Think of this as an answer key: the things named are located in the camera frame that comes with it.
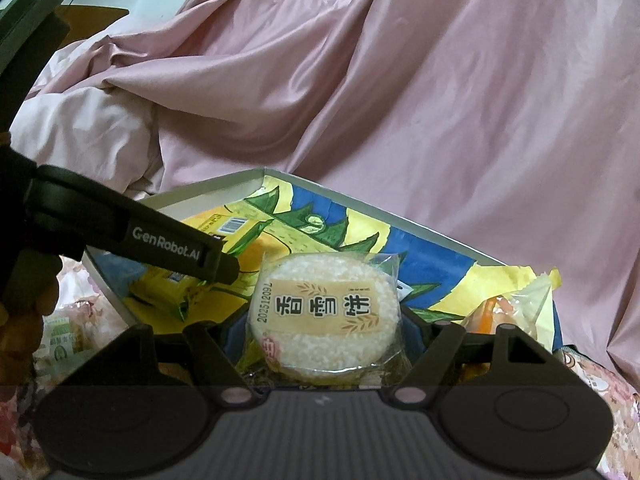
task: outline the food package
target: food package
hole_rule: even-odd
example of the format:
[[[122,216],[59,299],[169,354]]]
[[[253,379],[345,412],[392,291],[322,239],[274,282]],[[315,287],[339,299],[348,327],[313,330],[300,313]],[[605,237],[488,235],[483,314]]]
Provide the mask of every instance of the food package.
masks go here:
[[[215,213],[197,229],[224,241],[223,251],[238,256],[262,231],[261,222]],[[180,321],[185,321],[200,285],[206,282],[178,272],[150,266],[140,279],[129,285],[130,293]]]
[[[553,301],[552,289],[550,276],[541,274],[522,290],[483,301],[460,325],[468,332],[495,334],[498,325],[510,323],[538,340],[536,322],[545,305]],[[480,376],[488,369],[488,364],[465,365],[460,374],[460,382]]]
[[[57,308],[44,319],[42,341],[33,354],[38,385],[59,384],[125,329],[103,297]]]
[[[263,371],[311,386],[359,385],[367,374],[370,384],[372,371],[404,367],[398,267],[395,254],[266,258],[247,317],[244,364],[260,354]]]

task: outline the pink blanket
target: pink blanket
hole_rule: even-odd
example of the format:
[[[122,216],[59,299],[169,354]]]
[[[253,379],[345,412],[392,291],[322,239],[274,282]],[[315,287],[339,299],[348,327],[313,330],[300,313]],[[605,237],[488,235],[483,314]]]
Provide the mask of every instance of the pink blanket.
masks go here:
[[[639,46],[640,0],[187,0],[59,53],[12,131],[121,190],[157,136],[160,190],[270,166],[558,266],[565,340],[639,387]]]

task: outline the colorful illustrated paper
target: colorful illustrated paper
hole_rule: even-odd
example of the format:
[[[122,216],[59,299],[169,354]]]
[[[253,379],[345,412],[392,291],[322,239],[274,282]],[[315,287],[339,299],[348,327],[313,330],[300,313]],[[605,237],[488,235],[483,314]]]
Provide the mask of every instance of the colorful illustrated paper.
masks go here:
[[[233,247],[225,245],[224,249],[238,257],[241,272],[230,286],[204,282],[190,286],[183,299],[184,321],[141,301],[141,296],[148,299],[150,295],[132,294],[140,290],[140,283],[144,284],[150,274],[146,266],[112,254],[97,258],[99,271],[112,290],[141,322],[152,325],[156,333],[181,332],[185,324],[200,320],[222,322],[250,299],[265,253],[273,257],[331,251],[399,254],[399,280],[413,289],[402,304],[429,321],[462,320],[497,288],[500,292],[517,290],[535,277],[532,271],[514,270],[519,267],[478,266],[468,256],[272,176],[265,176],[262,187],[244,200],[212,208],[185,223],[202,229],[213,215],[251,221],[250,229],[241,237],[242,242],[236,241]],[[469,285],[480,281],[482,286],[465,286],[467,275]],[[453,290],[457,299],[447,301]],[[552,309],[548,314],[541,318],[547,324],[551,320],[553,333]]]

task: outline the cardboard box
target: cardboard box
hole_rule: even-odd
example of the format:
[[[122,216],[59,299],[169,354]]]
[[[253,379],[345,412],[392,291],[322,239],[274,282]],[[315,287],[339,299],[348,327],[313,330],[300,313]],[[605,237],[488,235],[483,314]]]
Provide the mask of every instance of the cardboard box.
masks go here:
[[[321,203],[326,200],[327,204],[330,202],[331,204],[336,205],[334,206],[334,209],[346,208],[346,211],[357,212],[366,217],[380,221],[383,224],[388,224],[395,230],[399,230],[394,231],[395,234],[399,233],[405,238],[412,238],[409,235],[413,235],[420,240],[426,240],[427,242],[431,242],[442,248],[451,250],[458,255],[461,255],[460,259],[465,262],[468,259],[469,264],[477,262],[482,266],[503,265],[498,260],[495,260],[486,254],[480,253],[473,248],[452,240],[451,238],[427,227],[382,211],[359,200],[355,200],[341,193],[319,186],[313,182],[275,170],[258,168],[255,170],[228,174],[190,186],[185,186],[171,192],[155,195],[144,200],[143,203],[171,216],[172,218],[183,221],[212,208],[216,208],[217,206],[246,199],[261,189],[266,177],[274,177],[284,183],[290,184],[292,189],[295,187],[298,190],[298,195],[304,194],[304,190],[313,193],[316,197],[314,199],[316,203]],[[324,241],[326,241],[326,237],[321,238],[316,236],[315,239],[324,239]],[[342,236],[340,243],[346,243],[344,236]],[[108,300],[111,301],[111,304],[116,308],[125,322],[127,324],[141,322],[141,319],[132,313],[131,309],[125,304],[128,290],[123,287],[122,283],[115,283],[115,280],[109,277],[109,273],[104,268],[104,264],[98,263],[98,260],[100,260],[100,254],[101,251],[89,248],[85,254],[83,263],[96,281],[97,285],[100,286],[103,293],[106,295]],[[132,268],[136,265],[135,262],[130,262],[130,264],[132,265]]]

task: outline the human hand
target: human hand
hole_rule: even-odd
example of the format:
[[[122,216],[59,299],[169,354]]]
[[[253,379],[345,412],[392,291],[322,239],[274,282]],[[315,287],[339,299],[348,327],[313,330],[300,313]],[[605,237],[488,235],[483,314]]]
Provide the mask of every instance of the human hand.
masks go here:
[[[31,368],[31,356],[40,347],[44,322],[58,302],[58,280],[50,280],[26,313],[9,316],[0,303],[0,402],[7,402],[23,384]]]

